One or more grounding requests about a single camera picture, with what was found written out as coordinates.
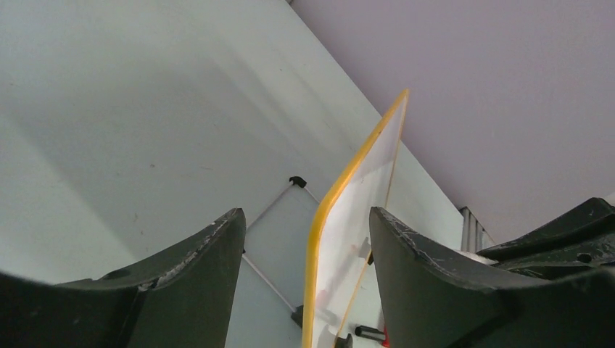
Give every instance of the screw hole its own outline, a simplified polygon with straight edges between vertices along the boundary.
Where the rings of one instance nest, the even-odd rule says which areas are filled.
[[[583,254],[578,254],[578,255],[577,255],[577,260],[578,260],[579,262],[583,262],[583,263],[590,263],[590,262],[592,262],[592,255],[590,255],[590,254],[585,254],[585,253],[583,253]]]

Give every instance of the black plastic bracket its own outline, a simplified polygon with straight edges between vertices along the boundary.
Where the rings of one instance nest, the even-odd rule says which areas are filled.
[[[290,315],[290,318],[300,328],[303,328],[303,304],[294,309],[294,312]]]
[[[334,348],[352,348],[352,335],[349,333],[345,339],[342,337],[336,338]]]
[[[378,343],[382,343],[387,339],[387,335],[377,328],[370,328],[369,326],[357,326],[355,328],[355,335],[364,339],[370,339]]]
[[[291,177],[289,178],[289,181],[291,181],[293,185],[297,185],[297,186],[299,186],[299,187],[300,187],[300,188],[302,188],[302,189],[305,187],[305,185],[307,185],[307,184],[308,184],[308,182],[307,182],[307,181],[305,181],[305,180],[304,180],[302,177],[300,177],[300,176],[291,176]]]

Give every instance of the red object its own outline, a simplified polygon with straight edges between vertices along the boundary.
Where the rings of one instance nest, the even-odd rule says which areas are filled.
[[[387,327],[384,327],[384,342],[382,342],[383,347],[390,347],[389,345],[389,334],[387,333]]]

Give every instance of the yellow-edged acrylic panel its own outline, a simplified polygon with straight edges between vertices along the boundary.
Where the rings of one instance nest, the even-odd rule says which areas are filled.
[[[332,348],[371,252],[369,210],[386,207],[408,105],[404,90],[331,187],[307,243],[303,348]]]

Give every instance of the light purple wall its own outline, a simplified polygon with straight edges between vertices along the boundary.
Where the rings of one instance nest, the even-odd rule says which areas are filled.
[[[497,242],[615,190],[615,1],[295,0]]]

